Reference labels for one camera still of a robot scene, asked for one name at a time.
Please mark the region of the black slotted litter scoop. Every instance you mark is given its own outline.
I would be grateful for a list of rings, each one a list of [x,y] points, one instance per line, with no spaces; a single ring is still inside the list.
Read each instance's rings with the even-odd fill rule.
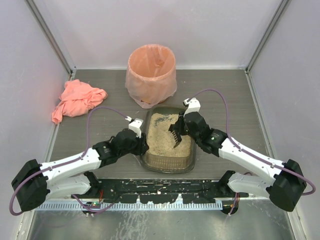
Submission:
[[[175,144],[174,144],[174,148],[176,148],[177,146],[179,146],[179,144],[182,142],[182,136],[180,133],[181,130],[181,124],[176,122],[174,124],[171,124],[168,131],[173,135]]]

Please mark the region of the dark green litter box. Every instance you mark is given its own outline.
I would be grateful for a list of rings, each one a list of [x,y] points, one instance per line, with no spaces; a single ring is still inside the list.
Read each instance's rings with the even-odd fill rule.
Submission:
[[[194,168],[197,150],[194,140],[184,135],[175,146],[174,135],[169,131],[184,110],[177,105],[155,105],[148,110],[143,131],[149,150],[140,157],[144,168],[168,174],[184,174]]]

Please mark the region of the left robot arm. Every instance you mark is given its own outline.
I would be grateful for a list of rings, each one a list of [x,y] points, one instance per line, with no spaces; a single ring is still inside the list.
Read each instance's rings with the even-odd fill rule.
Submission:
[[[142,156],[148,149],[145,133],[125,128],[109,140],[98,142],[76,155],[44,163],[29,160],[11,182],[14,193],[9,211],[17,215],[13,210],[14,200],[18,201],[21,212],[27,212],[52,198],[93,197],[101,185],[92,170],[114,164],[127,154]]]

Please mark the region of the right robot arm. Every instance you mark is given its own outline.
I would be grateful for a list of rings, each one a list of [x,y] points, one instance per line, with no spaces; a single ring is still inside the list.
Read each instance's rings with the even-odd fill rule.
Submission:
[[[307,187],[296,161],[283,162],[250,149],[228,137],[227,133],[209,127],[198,112],[180,112],[169,131],[176,145],[183,136],[189,136],[205,153],[232,161],[253,173],[245,175],[228,170],[219,181],[224,191],[230,189],[235,193],[268,198],[278,208],[292,212]]]

